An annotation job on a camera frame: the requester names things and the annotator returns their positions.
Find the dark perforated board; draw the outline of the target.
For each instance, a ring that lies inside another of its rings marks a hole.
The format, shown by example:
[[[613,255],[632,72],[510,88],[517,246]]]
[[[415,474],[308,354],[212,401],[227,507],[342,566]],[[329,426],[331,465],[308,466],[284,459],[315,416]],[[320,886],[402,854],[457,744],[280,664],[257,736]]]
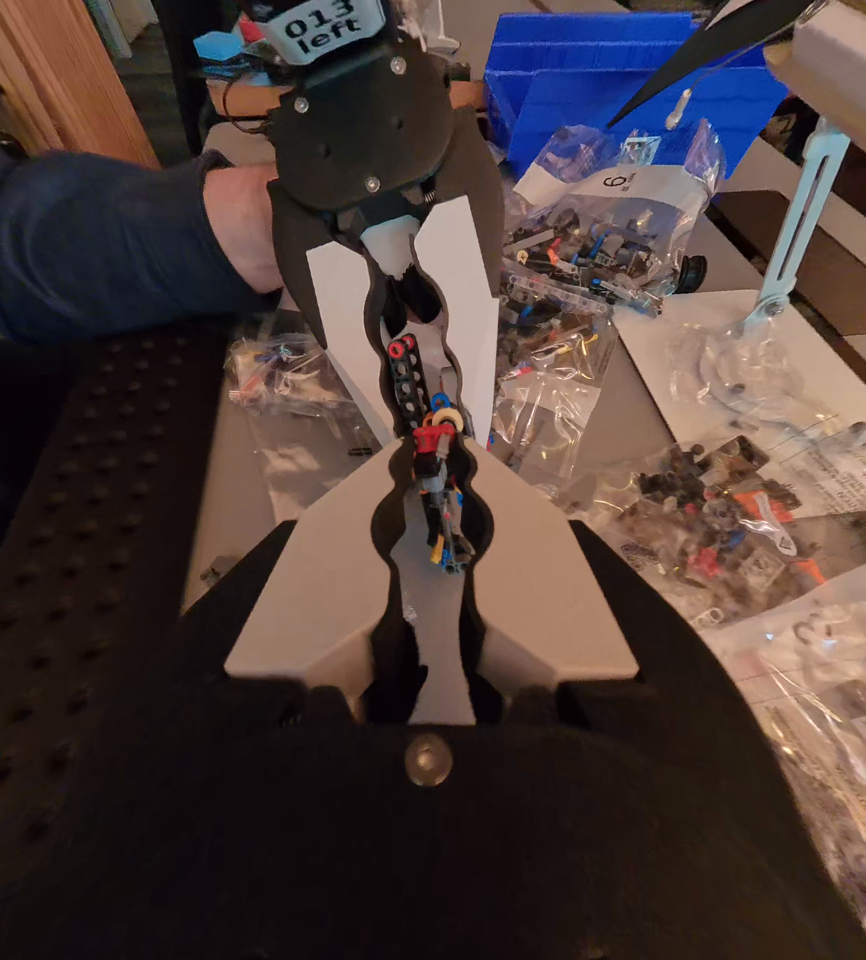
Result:
[[[106,713],[179,616],[225,355],[191,324],[79,349],[0,550],[0,912],[62,855]]]

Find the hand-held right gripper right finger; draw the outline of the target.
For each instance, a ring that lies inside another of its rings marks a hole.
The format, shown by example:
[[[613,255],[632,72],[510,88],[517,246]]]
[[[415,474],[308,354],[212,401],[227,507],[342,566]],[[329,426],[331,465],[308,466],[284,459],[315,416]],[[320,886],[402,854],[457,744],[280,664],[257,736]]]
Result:
[[[461,531],[473,548],[459,621],[476,722],[523,692],[623,684],[640,666],[566,516],[472,439],[457,446]]]

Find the white-banded clear lego bag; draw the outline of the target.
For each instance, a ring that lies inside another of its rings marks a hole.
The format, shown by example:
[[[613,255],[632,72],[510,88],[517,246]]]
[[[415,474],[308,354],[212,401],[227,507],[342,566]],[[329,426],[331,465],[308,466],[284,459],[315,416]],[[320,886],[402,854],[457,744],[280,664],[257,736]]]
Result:
[[[823,864],[866,916],[866,564],[700,634],[769,739]]]
[[[505,189],[502,294],[548,287],[657,317],[726,170],[705,119],[678,165],[644,162],[658,142],[632,135],[618,147],[594,127],[558,128]]]

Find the person's left forearm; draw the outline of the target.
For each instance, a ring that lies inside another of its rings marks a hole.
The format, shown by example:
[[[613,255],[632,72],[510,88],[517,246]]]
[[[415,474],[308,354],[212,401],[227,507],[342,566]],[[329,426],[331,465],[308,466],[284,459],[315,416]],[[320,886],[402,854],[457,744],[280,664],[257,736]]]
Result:
[[[217,243],[208,150],[154,171],[90,153],[0,147],[0,335],[53,345],[271,306]]]

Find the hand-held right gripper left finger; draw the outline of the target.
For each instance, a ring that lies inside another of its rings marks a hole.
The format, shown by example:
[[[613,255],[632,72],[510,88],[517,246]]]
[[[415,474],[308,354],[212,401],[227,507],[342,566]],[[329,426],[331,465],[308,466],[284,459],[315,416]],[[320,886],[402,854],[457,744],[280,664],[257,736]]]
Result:
[[[414,446],[398,438],[294,523],[224,662],[236,679],[332,687],[369,722],[406,722],[423,686],[392,553]]]

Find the clear bag black orange parts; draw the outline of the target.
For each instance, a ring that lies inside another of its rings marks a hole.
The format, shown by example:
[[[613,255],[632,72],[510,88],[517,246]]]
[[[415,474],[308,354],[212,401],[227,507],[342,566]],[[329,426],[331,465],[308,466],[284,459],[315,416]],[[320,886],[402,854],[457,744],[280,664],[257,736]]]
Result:
[[[866,565],[866,453],[739,435],[577,478],[557,499],[693,625],[719,627]]]

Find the white printed sheet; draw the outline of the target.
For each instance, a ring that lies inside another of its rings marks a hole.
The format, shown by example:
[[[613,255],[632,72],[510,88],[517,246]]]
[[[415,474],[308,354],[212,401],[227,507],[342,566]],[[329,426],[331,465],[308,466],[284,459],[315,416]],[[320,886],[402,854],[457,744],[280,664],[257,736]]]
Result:
[[[755,299],[752,290],[673,295],[656,318],[616,308],[614,322],[677,443],[715,450],[748,439],[767,457],[762,475],[795,491],[796,519],[866,511],[866,449],[851,442],[853,425],[866,422],[866,385],[794,307],[768,320],[801,378],[806,417],[760,423],[671,395],[667,348],[677,330],[691,323],[736,324],[746,320]]]

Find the multicoloured lego assembly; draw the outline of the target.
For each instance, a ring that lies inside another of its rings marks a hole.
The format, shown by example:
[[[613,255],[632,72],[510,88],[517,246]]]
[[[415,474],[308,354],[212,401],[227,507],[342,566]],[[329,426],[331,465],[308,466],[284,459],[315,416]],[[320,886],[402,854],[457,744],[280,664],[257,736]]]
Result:
[[[462,533],[464,496],[454,469],[463,414],[444,392],[431,392],[416,337],[403,332],[387,345],[393,398],[405,436],[413,442],[413,475],[427,525],[430,562],[448,574],[464,572],[474,547]]]

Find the empty clear zip bag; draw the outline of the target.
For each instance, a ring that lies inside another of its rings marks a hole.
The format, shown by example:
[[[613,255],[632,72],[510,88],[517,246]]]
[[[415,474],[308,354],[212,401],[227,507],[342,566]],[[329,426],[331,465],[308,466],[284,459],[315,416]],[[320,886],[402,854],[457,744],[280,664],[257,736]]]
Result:
[[[240,408],[247,414],[277,522],[296,519],[382,450],[359,409],[352,416],[308,416]],[[350,447],[374,452],[351,457]]]

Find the clear bag of mixed parts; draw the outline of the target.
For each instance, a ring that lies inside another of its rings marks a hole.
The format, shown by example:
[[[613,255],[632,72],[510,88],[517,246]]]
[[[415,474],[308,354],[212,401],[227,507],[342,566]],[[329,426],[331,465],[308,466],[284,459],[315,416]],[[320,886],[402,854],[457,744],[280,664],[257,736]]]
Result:
[[[619,341],[606,303],[548,287],[501,294],[489,449],[528,483],[571,478]]]

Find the blue plastic bin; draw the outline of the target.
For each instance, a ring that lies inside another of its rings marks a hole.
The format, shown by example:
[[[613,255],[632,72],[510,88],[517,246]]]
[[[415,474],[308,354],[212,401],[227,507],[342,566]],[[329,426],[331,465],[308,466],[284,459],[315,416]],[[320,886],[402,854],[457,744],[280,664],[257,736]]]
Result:
[[[492,140],[522,175],[560,127],[601,131],[676,49],[699,29],[687,12],[509,13],[500,16],[485,69]],[[703,68],[643,104],[607,132],[620,147],[657,138],[653,162],[687,158],[701,120],[736,170],[787,89],[754,48]]]

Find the person's left hand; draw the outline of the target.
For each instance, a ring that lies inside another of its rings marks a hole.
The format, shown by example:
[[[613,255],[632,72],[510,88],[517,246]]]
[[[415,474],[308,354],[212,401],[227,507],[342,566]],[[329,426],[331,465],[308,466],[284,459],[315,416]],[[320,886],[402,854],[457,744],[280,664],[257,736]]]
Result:
[[[257,294],[283,287],[269,194],[277,178],[275,163],[230,166],[209,171],[202,188],[212,234],[233,270]]]

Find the wooden panel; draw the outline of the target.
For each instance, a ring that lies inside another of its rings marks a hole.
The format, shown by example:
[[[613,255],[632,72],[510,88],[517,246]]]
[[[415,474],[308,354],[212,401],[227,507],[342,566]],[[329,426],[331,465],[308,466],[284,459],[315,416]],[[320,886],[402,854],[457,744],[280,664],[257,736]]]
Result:
[[[161,167],[84,2],[0,1],[0,87],[34,153]]]

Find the light blue object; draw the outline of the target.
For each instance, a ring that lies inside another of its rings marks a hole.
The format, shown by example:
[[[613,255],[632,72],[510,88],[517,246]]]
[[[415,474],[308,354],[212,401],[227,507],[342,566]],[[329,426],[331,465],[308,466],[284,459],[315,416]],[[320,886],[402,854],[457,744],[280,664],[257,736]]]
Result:
[[[212,30],[196,37],[194,47],[199,72],[206,80],[269,83],[259,42],[248,43],[236,32]]]

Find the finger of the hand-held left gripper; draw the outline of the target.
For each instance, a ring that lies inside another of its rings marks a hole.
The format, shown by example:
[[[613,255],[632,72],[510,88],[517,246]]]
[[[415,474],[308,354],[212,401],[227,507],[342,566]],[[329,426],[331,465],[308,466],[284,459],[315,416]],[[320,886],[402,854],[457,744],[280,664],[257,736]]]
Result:
[[[381,335],[387,278],[368,254],[333,240],[307,252],[325,352],[379,445],[398,437],[400,415]]]
[[[412,239],[418,272],[439,295],[443,350],[470,436],[487,448],[495,402],[499,300],[493,296],[467,196],[436,203]]]

